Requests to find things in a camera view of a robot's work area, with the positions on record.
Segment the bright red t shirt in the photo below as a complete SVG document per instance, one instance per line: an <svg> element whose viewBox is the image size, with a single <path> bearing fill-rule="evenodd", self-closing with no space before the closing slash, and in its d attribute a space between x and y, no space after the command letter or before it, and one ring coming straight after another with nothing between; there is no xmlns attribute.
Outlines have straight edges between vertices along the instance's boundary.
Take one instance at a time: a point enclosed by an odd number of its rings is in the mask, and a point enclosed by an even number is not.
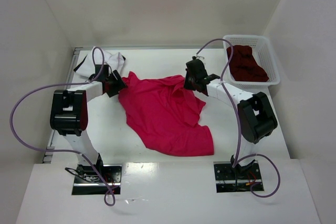
<svg viewBox="0 0 336 224"><path fill-rule="evenodd" d="M179 157L210 156L214 142L199 120L206 103L184 88L184 77L139 79L129 72L119 102L127 125L148 149Z"/></svg>

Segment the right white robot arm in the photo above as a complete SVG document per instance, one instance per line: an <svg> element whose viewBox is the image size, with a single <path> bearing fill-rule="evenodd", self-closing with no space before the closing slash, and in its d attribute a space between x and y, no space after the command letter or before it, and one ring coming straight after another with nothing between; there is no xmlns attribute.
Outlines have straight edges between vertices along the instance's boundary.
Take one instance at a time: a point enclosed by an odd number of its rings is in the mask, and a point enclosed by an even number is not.
<svg viewBox="0 0 336 224"><path fill-rule="evenodd" d="M216 74L209 75L203 62L196 57L186 63L184 88L216 98L234 109L238 144L230 162L237 174L246 173L255 161L260 140L268 137L278 126L267 95L244 91Z"/></svg>

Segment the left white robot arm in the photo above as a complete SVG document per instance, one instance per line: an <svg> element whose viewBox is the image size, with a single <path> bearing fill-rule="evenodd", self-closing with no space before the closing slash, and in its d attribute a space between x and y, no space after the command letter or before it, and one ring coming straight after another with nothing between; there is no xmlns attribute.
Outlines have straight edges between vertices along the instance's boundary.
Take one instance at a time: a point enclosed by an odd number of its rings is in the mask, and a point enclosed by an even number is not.
<svg viewBox="0 0 336 224"><path fill-rule="evenodd" d="M113 97L127 87L117 70L104 65L100 71L100 67L96 65L96 73L92 75L100 74L98 80L91 79L71 89L56 90L52 99L50 126L64 136L78 155L77 174L80 176L92 176L95 170L103 173L102 158L87 133L88 102L104 94Z"/></svg>

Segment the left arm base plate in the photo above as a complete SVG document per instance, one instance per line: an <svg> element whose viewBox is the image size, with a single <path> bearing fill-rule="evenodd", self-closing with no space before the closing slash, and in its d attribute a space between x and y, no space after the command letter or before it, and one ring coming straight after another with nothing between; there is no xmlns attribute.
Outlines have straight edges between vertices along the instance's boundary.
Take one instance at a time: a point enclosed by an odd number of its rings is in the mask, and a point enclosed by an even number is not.
<svg viewBox="0 0 336 224"><path fill-rule="evenodd" d="M76 169L66 167L68 173L74 176L72 195L104 195L108 189L91 166L80 166ZM103 165L101 175L115 195L121 193L122 165Z"/></svg>

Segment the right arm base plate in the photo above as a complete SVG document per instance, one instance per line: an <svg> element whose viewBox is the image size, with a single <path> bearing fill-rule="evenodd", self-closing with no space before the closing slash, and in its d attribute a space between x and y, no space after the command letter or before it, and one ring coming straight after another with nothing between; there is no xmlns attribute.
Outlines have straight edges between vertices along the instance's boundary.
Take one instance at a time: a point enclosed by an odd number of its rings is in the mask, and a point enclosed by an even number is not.
<svg viewBox="0 0 336 224"><path fill-rule="evenodd" d="M264 191L259 164L254 161L247 169L237 171L230 162L214 163L215 183L217 193L242 193L250 191Z"/></svg>

